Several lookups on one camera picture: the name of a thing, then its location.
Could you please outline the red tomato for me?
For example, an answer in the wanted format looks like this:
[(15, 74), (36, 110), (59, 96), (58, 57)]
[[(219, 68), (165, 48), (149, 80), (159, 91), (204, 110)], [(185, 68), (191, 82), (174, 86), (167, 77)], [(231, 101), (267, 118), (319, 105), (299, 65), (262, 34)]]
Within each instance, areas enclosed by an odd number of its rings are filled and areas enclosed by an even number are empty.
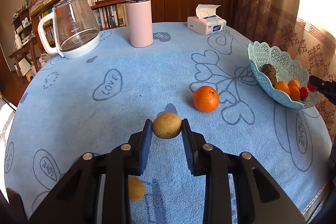
[(309, 95), (309, 89), (303, 86), (299, 89), (299, 93), (300, 93), (300, 100), (306, 100), (306, 98)]
[(312, 85), (310, 82), (307, 83), (307, 88), (309, 89), (310, 92), (316, 92), (317, 91), (317, 87)]

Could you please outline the smooth orange fruit back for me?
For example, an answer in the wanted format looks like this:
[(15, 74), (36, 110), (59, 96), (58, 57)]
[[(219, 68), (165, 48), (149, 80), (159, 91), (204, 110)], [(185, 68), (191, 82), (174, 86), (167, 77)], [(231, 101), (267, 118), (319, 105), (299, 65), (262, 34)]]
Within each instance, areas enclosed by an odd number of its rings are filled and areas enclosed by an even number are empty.
[(299, 101), (301, 99), (301, 94), (299, 88), (296, 86), (288, 86), (289, 96), (292, 101)]

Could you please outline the smooth orange fruit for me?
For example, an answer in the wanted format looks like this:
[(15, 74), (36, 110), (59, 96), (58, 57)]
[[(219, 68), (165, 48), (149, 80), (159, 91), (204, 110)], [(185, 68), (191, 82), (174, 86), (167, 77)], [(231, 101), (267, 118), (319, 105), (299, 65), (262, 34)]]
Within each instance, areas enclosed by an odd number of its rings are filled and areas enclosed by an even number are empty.
[(301, 85), (300, 85), (300, 82), (296, 79), (291, 79), (288, 83), (287, 83), (288, 86), (295, 86), (297, 87), (298, 89), (301, 88)]
[(296, 86), (288, 86), (289, 96), (292, 101), (299, 101), (301, 99), (301, 94), (299, 88)]

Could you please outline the large front orange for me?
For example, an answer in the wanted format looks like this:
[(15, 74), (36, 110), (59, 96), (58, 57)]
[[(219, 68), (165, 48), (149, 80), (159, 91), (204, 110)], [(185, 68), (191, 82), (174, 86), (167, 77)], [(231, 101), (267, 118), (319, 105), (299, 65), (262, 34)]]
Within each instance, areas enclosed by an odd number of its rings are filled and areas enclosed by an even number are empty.
[(285, 81), (278, 81), (274, 85), (274, 88), (277, 90), (281, 90), (285, 92), (286, 94), (290, 95), (290, 89)]

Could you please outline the large dark passion fruit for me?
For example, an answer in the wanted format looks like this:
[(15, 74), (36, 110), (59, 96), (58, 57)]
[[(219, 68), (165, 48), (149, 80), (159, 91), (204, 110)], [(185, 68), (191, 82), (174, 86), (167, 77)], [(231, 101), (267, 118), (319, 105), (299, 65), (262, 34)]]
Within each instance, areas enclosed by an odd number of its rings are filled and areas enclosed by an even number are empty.
[(276, 74), (273, 71), (270, 71), (270, 70), (265, 71), (264, 74), (266, 75), (266, 77), (268, 77), (272, 86), (275, 86), (276, 83), (277, 83)]

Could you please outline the mandarin orange with stem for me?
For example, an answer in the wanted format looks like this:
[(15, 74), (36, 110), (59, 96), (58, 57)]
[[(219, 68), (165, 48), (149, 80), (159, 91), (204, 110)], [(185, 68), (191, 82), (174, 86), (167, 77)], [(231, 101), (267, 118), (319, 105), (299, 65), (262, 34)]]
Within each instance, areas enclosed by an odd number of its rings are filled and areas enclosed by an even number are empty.
[(198, 111), (210, 113), (219, 105), (219, 94), (211, 86), (201, 86), (194, 92), (193, 103)]

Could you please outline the small dark passion fruit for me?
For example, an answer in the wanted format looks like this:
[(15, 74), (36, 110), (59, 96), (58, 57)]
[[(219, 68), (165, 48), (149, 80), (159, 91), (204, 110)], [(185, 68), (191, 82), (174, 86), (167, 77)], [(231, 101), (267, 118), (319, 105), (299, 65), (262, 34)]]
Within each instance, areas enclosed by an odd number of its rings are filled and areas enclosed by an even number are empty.
[(262, 72), (264, 73), (266, 71), (270, 71), (270, 72), (276, 74), (276, 69), (272, 64), (264, 64), (262, 66)]

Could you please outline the mint lattice fruit basket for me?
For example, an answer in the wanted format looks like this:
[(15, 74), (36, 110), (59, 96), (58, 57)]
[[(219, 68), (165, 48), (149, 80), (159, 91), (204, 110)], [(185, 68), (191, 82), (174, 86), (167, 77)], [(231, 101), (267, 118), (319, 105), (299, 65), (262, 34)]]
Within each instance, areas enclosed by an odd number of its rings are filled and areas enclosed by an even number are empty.
[(287, 83), (295, 79), (298, 80), (300, 85), (307, 86), (309, 80), (308, 71), (301, 66), (299, 61), (292, 60), (289, 53), (280, 50), (276, 46), (270, 47), (266, 42), (259, 43), (255, 41), (248, 45), (248, 58), (255, 79), (266, 94), (276, 102), (291, 109), (307, 109), (317, 104), (318, 92), (309, 91), (306, 99), (293, 101), (284, 91), (275, 89), (270, 79), (262, 72), (262, 66), (270, 64), (275, 68), (278, 81)]

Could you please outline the patterned beige curtain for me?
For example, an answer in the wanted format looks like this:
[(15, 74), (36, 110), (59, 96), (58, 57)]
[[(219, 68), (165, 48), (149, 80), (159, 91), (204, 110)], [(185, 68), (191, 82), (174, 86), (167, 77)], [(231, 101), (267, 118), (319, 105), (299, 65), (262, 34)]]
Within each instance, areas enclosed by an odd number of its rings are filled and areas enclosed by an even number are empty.
[(335, 80), (335, 0), (238, 0), (234, 29), (278, 46), (310, 75)]

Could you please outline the tissue pack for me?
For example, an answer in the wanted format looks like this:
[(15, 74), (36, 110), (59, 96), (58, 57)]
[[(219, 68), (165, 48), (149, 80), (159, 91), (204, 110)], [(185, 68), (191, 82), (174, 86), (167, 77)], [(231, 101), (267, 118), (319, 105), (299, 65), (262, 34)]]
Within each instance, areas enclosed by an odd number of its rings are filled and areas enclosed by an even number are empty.
[(226, 29), (227, 22), (217, 15), (220, 5), (201, 5), (195, 9), (196, 15), (187, 18), (187, 28), (200, 35), (212, 35)]

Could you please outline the small wooden side table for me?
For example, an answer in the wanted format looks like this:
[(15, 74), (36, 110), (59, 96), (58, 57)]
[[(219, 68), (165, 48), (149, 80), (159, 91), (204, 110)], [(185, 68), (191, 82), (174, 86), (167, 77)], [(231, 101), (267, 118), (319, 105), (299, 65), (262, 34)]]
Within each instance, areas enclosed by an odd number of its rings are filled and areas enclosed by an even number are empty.
[(10, 59), (14, 59), (15, 61), (15, 67), (19, 77), (23, 77), (26, 75), (26, 72), (22, 73), (22, 68), (24, 67), (24, 65), (19, 64), (22, 60), (25, 60), (30, 67), (31, 65), (34, 66), (34, 74), (39, 71), (38, 59), (35, 52), (35, 45), (37, 43), (38, 42), (36, 38), (33, 38), (9, 56)]

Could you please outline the pink thermos bottle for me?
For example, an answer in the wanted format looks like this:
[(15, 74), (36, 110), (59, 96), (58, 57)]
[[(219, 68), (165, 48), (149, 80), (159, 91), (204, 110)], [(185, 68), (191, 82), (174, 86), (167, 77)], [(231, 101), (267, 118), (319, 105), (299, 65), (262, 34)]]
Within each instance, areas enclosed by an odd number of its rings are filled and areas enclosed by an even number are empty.
[(125, 0), (130, 43), (135, 48), (143, 48), (153, 43), (151, 0)]

